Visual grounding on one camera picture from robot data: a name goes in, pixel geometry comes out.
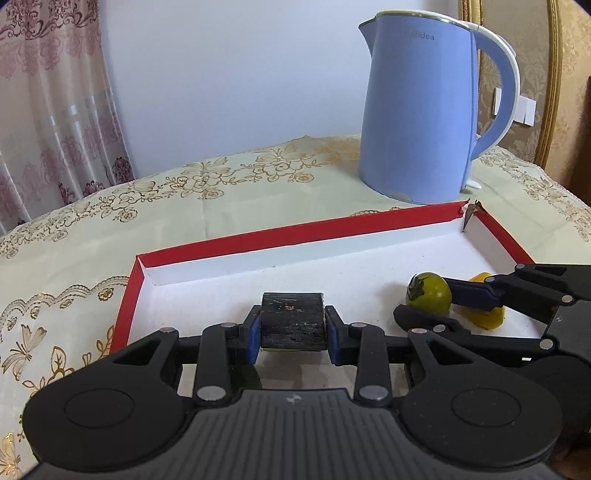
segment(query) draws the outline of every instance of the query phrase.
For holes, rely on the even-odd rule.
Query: red box edge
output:
[[[201,258],[231,255],[253,250],[297,245],[320,240],[329,240],[343,236],[364,235],[367,233],[383,232],[401,228],[429,225],[431,223],[449,222],[463,215],[462,207],[467,202],[451,202],[439,205],[412,207],[387,212],[368,213],[353,217],[321,220],[318,222],[299,223],[267,230],[240,233],[210,240],[193,242],[190,244],[170,247],[147,254],[137,255],[134,267],[129,276],[125,289],[111,343],[111,352],[116,352],[127,346],[131,323],[139,292],[144,282],[142,265],[160,267],[172,263],[198,260]],[[492,235],[505,248],[507,253],[517,263],[533,262],[531,257],[520,244],[488,213],[480,202],[475,216],[484,224]]]

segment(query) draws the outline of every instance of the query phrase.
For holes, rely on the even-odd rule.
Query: blue kettle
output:
[[[384,11],[359,29],[372,56],[360,178],[405,202],[456,200],[472,160],[505,136],[515,116],[515,51],[480,25],[434,12]],[[503,95],[477,139],[478,49],[496,63]]]

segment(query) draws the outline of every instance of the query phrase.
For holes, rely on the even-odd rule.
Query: black block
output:
[[[326,350],[322,293],[263,294],[261,347]]]

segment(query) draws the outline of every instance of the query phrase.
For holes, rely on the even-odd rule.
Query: pink floral curtain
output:
[[[11,0],[0,10],[0,235],[134,179],[97,2]]]

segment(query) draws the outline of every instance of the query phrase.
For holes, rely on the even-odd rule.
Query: wall switch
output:
[[[499,113],[499,106],[501,105],[501,96],[502,89],[499,87],[495,88],[493,106],[493,115],[495,116],[497,116],[497,114]],[[519,101],[517,102],[517,110],[515,111],[513,121],[519,124],[532,126],[534,124],[535,118],[535,105],[535,100],[520,95]]]
[[[532,126],[535,118],[535,100],[527,98],[527,106],[525,107],[525,121],[526,125]]]

